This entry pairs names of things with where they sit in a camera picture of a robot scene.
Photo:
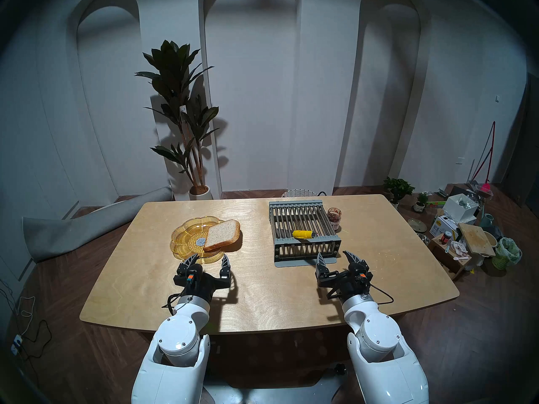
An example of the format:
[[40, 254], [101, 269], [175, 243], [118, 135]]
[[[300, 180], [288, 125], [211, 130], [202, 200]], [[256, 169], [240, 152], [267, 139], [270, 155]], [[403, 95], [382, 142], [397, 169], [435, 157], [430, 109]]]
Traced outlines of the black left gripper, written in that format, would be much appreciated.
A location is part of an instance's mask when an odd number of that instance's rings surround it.
[[173, 281], [175, 285], [183, 287], [179, 297], [199, 297], [210, 303], [216, 290], [231, 287], [230, 260], [226, 254], [223, 255], [219, 277], [216, 278], [203, 271], [202, 266], [197, 264], [198, 259], [199, 255], [195, 253], [181, 262]]

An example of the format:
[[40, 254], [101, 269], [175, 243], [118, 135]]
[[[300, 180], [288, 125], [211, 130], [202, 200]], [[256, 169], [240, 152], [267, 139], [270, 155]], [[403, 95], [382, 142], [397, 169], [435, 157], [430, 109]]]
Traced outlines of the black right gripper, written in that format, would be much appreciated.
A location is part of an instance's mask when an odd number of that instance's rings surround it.
[[328, 288], [327, 300], [339, 299], [345, 302], [354, 296], [366, 300], [370, 295], [373, 273], [365, 260], [348, 250], [343, 251], [348, 260], [348, 270], [343, 272], [329, 271], [321, 253], [318, 253], [315, 264], [315, 276], [319, 288]]

